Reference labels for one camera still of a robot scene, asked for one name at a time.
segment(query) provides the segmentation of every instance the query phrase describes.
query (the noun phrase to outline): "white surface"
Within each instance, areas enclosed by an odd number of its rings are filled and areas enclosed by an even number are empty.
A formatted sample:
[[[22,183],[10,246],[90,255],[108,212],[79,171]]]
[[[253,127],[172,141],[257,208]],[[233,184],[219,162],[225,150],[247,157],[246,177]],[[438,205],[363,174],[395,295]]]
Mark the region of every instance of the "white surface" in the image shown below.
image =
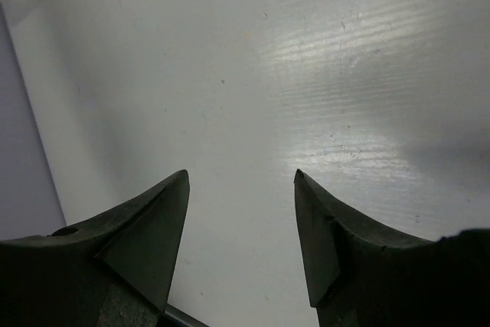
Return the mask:
[[[187,168],[170,302],[316,325],[292,178],[398,229],[490,226],[488,0],[9,0],[68,223]]]

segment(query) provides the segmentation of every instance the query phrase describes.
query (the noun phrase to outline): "white table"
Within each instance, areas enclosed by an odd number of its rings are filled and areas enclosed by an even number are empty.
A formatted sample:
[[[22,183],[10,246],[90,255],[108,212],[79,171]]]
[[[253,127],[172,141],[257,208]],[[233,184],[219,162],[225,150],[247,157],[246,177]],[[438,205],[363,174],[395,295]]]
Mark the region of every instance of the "white table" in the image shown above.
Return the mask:
[[[488,0],[8,0],[68,223],[186,168],[170,302],[316,325],[297,168],[390,226],[489,226]]]

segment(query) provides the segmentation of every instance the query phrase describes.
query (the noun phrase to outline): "black metal jaw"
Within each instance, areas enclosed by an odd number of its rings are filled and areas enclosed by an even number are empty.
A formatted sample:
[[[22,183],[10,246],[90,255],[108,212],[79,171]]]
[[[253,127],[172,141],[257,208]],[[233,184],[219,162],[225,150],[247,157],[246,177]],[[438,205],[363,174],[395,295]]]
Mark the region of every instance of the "black metal jaw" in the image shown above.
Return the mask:
[[[188,197],[181,171],[51,236],[0,242],[0,325],[202,325],[167,308]]]
[[[300,170],[295,202],[320,326],[488,325],[490,231],[419,239],[349,207]]]

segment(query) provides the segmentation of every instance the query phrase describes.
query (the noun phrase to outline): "white backdrop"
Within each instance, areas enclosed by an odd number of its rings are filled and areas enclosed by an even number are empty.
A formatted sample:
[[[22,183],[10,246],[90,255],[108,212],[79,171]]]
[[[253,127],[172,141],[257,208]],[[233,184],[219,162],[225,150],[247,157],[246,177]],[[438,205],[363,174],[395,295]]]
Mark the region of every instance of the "white backdrop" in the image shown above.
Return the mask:
[[[490,225],[488,0],[8,0],[68,223],[180,168],[170,302],[316,325],[297,168],[397,229]]]

